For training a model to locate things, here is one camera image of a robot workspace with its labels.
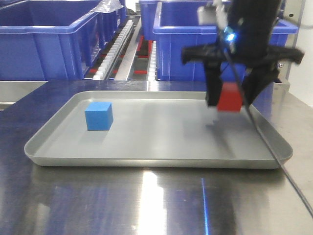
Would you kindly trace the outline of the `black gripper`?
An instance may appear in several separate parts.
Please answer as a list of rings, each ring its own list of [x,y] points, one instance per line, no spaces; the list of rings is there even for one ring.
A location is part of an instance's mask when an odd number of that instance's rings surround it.
[[[232,0],[225,5],[215,0],[205,6],[215,10],[216,45],[221,52],[227,51],[234,63],[244,64],[250,70],[241,85],[248,106],[278,78],[279,60],[300,64],[304,57],[304,52],[297,48],[269,43],[281,3],[280,0]],[[221,63],[204,62],[204,71],[206,104],[217,106],[223,87]]]

